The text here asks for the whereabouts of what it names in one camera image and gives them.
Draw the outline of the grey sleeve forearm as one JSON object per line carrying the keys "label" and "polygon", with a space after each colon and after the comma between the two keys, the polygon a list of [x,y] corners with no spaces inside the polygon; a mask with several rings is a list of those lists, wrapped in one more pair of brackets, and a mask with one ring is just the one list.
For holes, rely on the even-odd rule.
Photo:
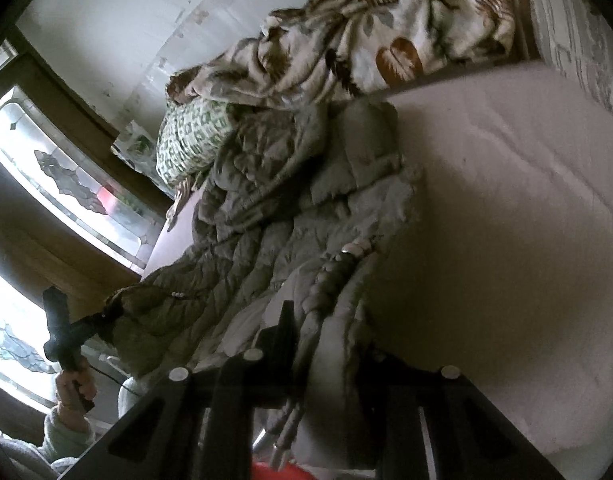
{"label": "grey sleeve forearm", "polygon": [[58,479],[96,442],[90,421],[62,404],[44,418],[41,445],[0,436],[0,446],[21,479]]}

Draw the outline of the person left hand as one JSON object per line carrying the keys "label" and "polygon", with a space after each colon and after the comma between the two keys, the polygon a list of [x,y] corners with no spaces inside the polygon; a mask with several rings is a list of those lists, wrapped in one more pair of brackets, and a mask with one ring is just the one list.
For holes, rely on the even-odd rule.
{"label": "person left hand", "polygon": [[58,415],[71,429],[80,430],[85,426],[86,414],[95,406],[97,396],[90,362],[84,356],[74,370],[62,370],[56,378]]}

